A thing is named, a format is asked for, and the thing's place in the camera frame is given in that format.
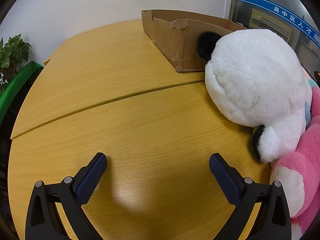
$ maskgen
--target table seam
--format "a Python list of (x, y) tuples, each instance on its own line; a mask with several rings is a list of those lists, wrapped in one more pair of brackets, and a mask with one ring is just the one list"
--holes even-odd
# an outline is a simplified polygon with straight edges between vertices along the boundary
[(97, 106), (106, 105), (108, 103), (120, 101), (122, 99), (131, 98), (131, 97), (135, 97), (135, 96), (139, 96), (139, 95), (143, 95), (143, 94), (147, 94), (147, 93), (151, 93), (151, 92), (155, 92), (155, 91), (160, 91), (160, 90), (164, 90), (164, 89), (168, 89), (168, 88), (180, 87), (180, 86), (203, 83), (203, 82), (204, 82), (204, 80), (201, 79), (201, 80), (183, 82), (183, 83), (178, 83), (178, 84), (171, 84), (171, 85), (167, 85), (167, 86), (162, 86), (162, 87), (157, 87), (157, 88), (152, 88), (152, 89), (147, 89), (147, 90), (141, 90), (141, 91), (138, 91), (138, 92), (134, 92), (134, 93), (126, 94), (126, 95), (123, 95), (123, 96), (119, 96), (119, 97), (111, 98), (111, 99), (108, 99), (108, 100), (104, 100), (104, 101), (101, 101), (99, 103), (95, 103), (95, 104), (92, 104), (90, 106), (82, 107), (80, 109), (77, 109), (77, 110), (71, 111), (69, 113), (60, 115), (60, 116), (58, 116), (56, 118), (53, 118), (53, 119), (51, 119), (51, 120), (49, 120), (47, 122), (41, 123), (39, 125), (36, 125), (36, 126), (30, 128), (30, 129), (28, 129), (28, 130), (26, 130), (26, 131), (24, 131), (22, 133), (19, 133), (18, 135), (12, 137), (11, 139), (14, 140), (14, 139), (20, 137), (21, 135), (24, 135), (24, 134), (26, 134), (28, 132), (31, 132), (31, 131), (33, 131), (33, 130), (39, 128), (39, 127), (42, 127), (42, 126), (44, 126), (46, 124), (55, 122), (57, 120), (63, 119), (65, 117), (71, 116), (73, 114), (77, 114), (77, 113), (80, 113), (80, 112), (95, 108)]

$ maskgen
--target green planter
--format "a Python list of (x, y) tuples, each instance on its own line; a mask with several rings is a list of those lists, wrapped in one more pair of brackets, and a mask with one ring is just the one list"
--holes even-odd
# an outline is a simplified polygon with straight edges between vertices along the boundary
[(0, 124), (3, 121), (5, 114), (7, 113), (9, 106), (11, 105), (13, 99), (16, 97), (17, 93), (27, 82), (27, 80), (35, 73), (36, 71), (41, 71), (42, 66), (34, 61), (30, 61), (25, 65), (15, 78), (8, 84), (4, 93), (0, 96)]

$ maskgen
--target panda plush toy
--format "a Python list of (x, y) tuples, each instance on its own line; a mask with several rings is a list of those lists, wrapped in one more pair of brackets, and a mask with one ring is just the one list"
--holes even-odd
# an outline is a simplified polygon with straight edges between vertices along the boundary
[(311, 87), (292, 48), (268, 29), (214, 32), (198, 38), (205, 85), (230, 121), (257, 127), (253, 149), (264, 163), (296, 150), (308, 125)]

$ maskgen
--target plush toy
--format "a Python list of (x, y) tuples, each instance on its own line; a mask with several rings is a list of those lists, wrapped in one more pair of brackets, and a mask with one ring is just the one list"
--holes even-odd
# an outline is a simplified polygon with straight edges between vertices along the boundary
[(258, 127), (257, 157), (269, 163), (294, 151), (306, 129), (312, 92), (292, 48), (270, 30), (250, 29), (224, 37), (202, 33), (197, 51), (208, 61), (205, 84), (220, 112)]
[(284, 188), (291, 217), (292, 240), (298, 240), (320, 209), (320, 89), (312, 88), (310, 127), (297, 149), (283, 156), (272, 168), (270, 183)]

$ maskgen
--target white wall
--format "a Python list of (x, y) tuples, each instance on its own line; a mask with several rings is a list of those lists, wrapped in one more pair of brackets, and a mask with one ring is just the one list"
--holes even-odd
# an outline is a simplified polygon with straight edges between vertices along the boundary
[(103, 25), (141, 18), (143, 9), (176, 9), (228, 18), (231, 0), (17, 0), (0, 37), (22, 33), (30, 59), (42, 64), (67, 38)]

